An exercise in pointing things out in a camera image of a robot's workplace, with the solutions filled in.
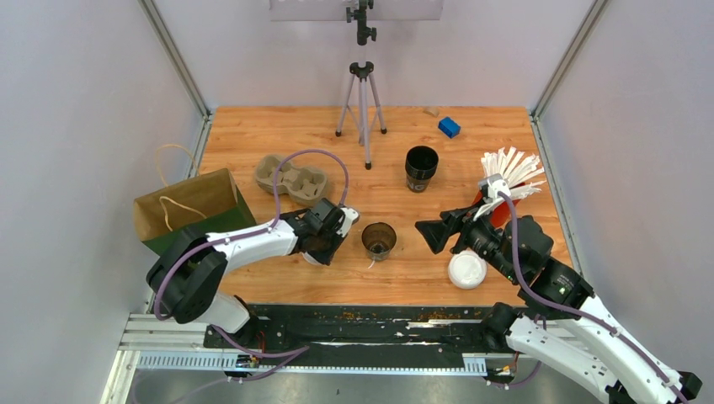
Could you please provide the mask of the white single cup lid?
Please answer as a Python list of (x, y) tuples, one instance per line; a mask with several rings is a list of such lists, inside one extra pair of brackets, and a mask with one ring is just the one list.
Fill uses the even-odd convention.
[(331, 263), (331, 256), (323, 252), (304, 252), (303, 258), (310, 264), (328, 266)]

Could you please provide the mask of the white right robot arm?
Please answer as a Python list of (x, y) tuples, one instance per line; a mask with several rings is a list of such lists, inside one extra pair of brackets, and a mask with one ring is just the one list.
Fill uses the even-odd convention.
[(524, 308), (499, 302), (483, 320), (486, 348), (527, 354), (603, 403), (690, 403), (697, 398), (701, 379), (667, 366), (638, 343), (593, 287), (551, 255), (553, 240), (532, 216), (515, 217), (498, 229), (475, 210), (447, 210), (415, 227), (433, 253), (457, 236), (453, 253), (475, 253), (519, 286)]

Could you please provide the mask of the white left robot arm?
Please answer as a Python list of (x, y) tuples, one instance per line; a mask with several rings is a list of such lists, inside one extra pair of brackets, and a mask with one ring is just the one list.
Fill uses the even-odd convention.
[(235, 346), (249, 347), (258, 325), (240, 298), (220, 292), (224, 277), (249, 264), (295, 254), (328, 266), (359, 219), (356, 209), (322, 198), (311, 208), (241, 230), (204, 233), (190, 226), (147, 273), (154, 314), (160, 321), (218, 327)]

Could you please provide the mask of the brown coffee cup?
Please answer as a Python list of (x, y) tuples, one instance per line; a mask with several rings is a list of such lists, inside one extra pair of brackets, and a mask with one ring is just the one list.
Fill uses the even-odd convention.
[(397, 233), (386, 222), (374, 222), (361, 232), (362, 245), (370, 259), (386, 260), (397, 243)]

